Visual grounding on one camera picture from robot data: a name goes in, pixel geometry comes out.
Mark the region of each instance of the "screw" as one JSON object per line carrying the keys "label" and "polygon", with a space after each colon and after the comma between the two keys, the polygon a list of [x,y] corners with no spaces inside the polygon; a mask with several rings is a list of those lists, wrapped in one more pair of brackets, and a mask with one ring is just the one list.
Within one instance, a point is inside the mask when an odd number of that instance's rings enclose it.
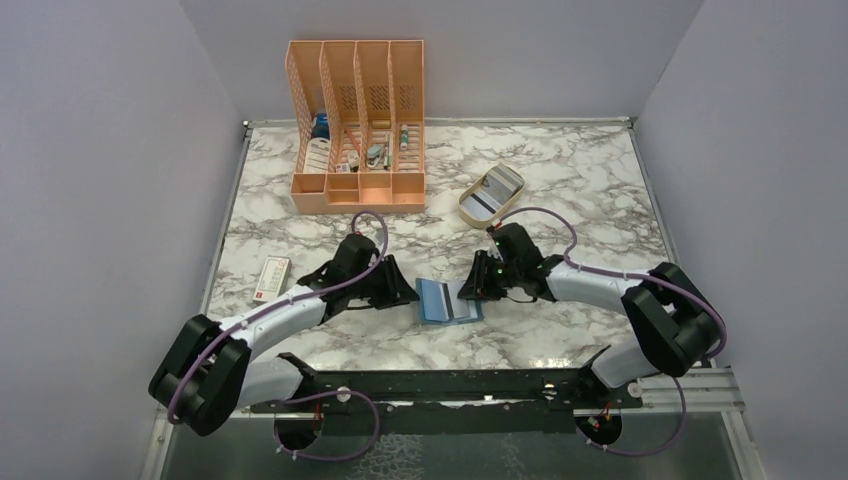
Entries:
{"label": "screw", "polygon": [[[341,387],[337,388],[336,390],[339,391],[339,392],[349,392],[350,391],[350,389],[345,387],[345,386],[341,386]],[[348,400],[350,400],[350,394],[349,393],[340,393],[339,395],[336,395],[336,400],[338,400],[342,403],[345,403]]]}
{"label": "screw", "polygon": [[629,393],[633,398],[640,398],[644,393],[644,390],[642,390],[641,385],[633,382],[627,385],[627,393]]}

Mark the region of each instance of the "small bottle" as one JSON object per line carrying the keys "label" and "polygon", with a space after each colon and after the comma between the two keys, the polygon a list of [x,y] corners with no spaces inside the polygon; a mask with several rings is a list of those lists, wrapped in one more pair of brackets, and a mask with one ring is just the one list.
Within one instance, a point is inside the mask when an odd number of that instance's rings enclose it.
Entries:
{"label": "small bottle", "polygon": [[409,147],[409,125],[403,124],[400,126],[400,149],[406,151]]}

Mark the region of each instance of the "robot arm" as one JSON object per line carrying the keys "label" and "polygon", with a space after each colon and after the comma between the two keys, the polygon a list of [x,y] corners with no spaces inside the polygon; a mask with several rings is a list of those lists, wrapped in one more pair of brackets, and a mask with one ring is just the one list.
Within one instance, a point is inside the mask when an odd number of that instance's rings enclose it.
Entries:
{"label": "robot arm", "polygon": [[[251,362],[295,333],[317,327],[342,313],[351,300],[366,300],[371,307],[384,309],[419,299],[392,255],[379,260],[360,281],[344,288],[328,288],[365,272],[377,254],[371,240],[349,234],[332,260],[300,278],[294,288],[273,302],[225,318],[220,324],[205,315],[191,318],[165,355],[148,392],[162,405],[170,405],[200,353],[223,336],[212,358],[191,375],[179,395],[176,414],[180,419],[203,436],[220,427],[240,406],[290,398],[302,379],[296,368],[279,359]],[[255,322],[248,322],[257,315],[260,318]]]}
{"label": "robot arm", "polygon": [[562,255],[542,257],[517,223],[490,227],[494,248],[478,250],[460,298],[500,300],[509,288],[534,299],[577,301],[627,315],[636,338],[593,357],[581,370],[584,388],[602,392],[662,372],[679,377],[719,340],[719,329],[703,308],[671,284],[701,300],[703,295],[677,265],[610,276],[597,268],[568,265]]}

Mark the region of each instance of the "clear panel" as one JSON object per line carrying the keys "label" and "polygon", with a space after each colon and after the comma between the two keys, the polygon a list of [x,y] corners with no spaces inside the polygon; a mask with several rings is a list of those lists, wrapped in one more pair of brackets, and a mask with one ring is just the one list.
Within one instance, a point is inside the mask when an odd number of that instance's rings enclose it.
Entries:
{"label": "clear panel", "polygon": [[[630,415],[616,447],[644,450],[664,442],[679,415]],[[623,458],[586,446],[577,435],[385,435],[364,457],[321,463],[277,455],[272,420],[231,419],[201,438],[177,428],[163,478],[473,479],[734,479],[740,478],[721,414],[690,414],[680,442],[665,453]],[[319,438],[310,452],[339,455],[363,437]]]}

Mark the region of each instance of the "black base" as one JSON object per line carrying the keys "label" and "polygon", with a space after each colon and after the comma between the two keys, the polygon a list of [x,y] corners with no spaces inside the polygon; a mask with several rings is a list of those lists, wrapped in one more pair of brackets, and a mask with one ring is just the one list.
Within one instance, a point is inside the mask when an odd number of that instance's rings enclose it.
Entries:
{"label": "black base", "polygon": [[[495,432],[575,433],[574,409],[640,408],[626,386],[586,391],[576,368],[435,371],[314,371],[291,354],[281,358],[304,375],[295,398],[347,387],[364,393],[380,412],[383,434]],[[316,403],[293,406],[265,402],[253,413],[314,412]],[[363,435],[373,428],[368,405],[352,397],[321,400],[322,435]],[[277,420],[282,431],[309,430],[304,420]]]}

